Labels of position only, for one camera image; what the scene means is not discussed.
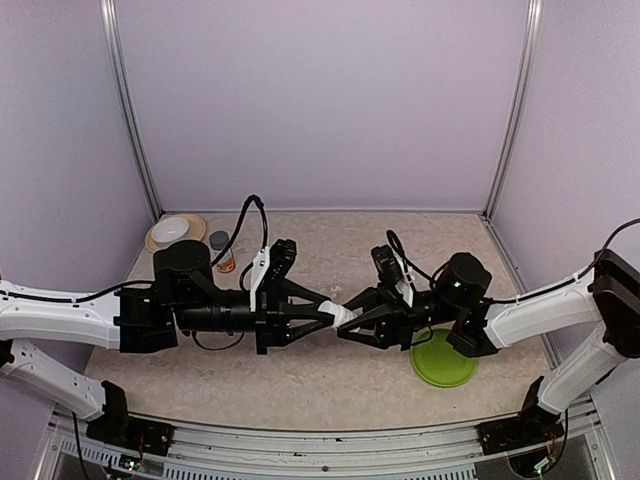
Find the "grey bottle cap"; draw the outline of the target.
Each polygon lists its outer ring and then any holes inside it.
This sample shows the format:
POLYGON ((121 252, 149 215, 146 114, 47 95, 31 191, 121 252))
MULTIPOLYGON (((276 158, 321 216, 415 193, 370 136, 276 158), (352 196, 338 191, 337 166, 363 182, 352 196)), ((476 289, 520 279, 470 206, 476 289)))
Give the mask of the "grey bottle cap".
POLYGON ((209 236, 209 244, 214 251, 222 251, 229 243, 230 237, 226 231, 214 231, 209 236))

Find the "small white pill bottle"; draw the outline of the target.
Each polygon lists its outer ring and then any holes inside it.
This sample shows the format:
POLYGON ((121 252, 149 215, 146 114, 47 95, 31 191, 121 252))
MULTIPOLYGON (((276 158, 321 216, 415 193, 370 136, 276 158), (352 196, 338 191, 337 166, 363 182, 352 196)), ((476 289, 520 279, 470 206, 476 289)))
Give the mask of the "small white pill bottle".
POLYGON ((357 317, 356 313, 330 300, 322 302, 318 307, 318 311, 329 314, 333 317, 333 329, 337 329, 338 327, 354 320, 357 317))

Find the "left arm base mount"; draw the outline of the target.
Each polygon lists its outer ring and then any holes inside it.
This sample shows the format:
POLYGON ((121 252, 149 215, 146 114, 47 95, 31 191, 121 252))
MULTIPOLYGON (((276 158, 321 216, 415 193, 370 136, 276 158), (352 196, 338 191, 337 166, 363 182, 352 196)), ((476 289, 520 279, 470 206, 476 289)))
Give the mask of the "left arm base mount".
POLYGON ((174 431, 169 423, 129 414, 104 413, 87 424, 86 435, 111 446, 165 457, 174 431))

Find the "orange label pill bottle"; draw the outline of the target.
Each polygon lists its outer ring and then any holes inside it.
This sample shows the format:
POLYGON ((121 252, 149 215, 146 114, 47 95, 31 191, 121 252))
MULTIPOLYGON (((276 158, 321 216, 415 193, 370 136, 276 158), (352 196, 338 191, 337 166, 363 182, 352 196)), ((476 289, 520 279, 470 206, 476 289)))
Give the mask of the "orange label pill bottle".
POLYGON ((235 270, 236 262, 231 248, 231 241, 222 251, 214 251, 212 249, 212 252, 214 254, 215 267, 220 273, 227 274, 235 270))

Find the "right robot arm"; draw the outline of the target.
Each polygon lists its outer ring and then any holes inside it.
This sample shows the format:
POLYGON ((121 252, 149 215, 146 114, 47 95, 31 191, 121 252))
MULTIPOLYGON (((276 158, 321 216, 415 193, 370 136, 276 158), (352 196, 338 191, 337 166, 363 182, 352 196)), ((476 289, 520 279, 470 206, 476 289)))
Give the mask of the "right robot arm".
POLYGON ((345 305, 325 301, 339 337, 387 349, 416 345, 415 332, 451 323, 447 342, 467 358, 498 353, 530 337, 590 323, 587 339, 527 392, 511 426, 523 444, 535 442, 582 393, 620 364, 639 356, 639 272, 604 245, 591 263, 565 279, 511 299, 486 295, 491 274, 468 252, 458 252, 419 291, 419 269, 393 231, 372 258, 379 284, 345 305))

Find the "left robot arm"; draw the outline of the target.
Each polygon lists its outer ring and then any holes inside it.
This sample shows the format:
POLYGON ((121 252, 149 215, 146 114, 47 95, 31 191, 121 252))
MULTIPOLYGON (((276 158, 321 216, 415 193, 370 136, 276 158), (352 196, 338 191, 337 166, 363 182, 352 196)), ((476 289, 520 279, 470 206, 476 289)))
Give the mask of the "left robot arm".
POLYGON ((140 434, 117 385, 84 377, 34 348, 35 339, 149 354, 177 346, 179 333, 253 332, 258 353, 344 323, 346 310, 289 281, 296 244, 264 245, 249 291, 215 285, 214 260, 198 240, 180 240, 153 256, 153 280, 94 294, 65 294, 1 284, 1 372, 42 391, 78 417, 99 422, 121 445, 140 434))

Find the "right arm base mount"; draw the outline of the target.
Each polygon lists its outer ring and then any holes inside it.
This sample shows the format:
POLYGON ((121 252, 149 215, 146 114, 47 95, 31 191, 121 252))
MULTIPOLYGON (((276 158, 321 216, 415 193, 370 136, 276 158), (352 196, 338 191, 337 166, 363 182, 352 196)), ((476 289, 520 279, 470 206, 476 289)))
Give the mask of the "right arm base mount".
POLYGON ((515 415, 501 420, 480 423, 477 426, 479 442, 484 455, 516 450, 562 437, 566 428, 559 414, 552 414, 538 405, 524 406, 515 415))

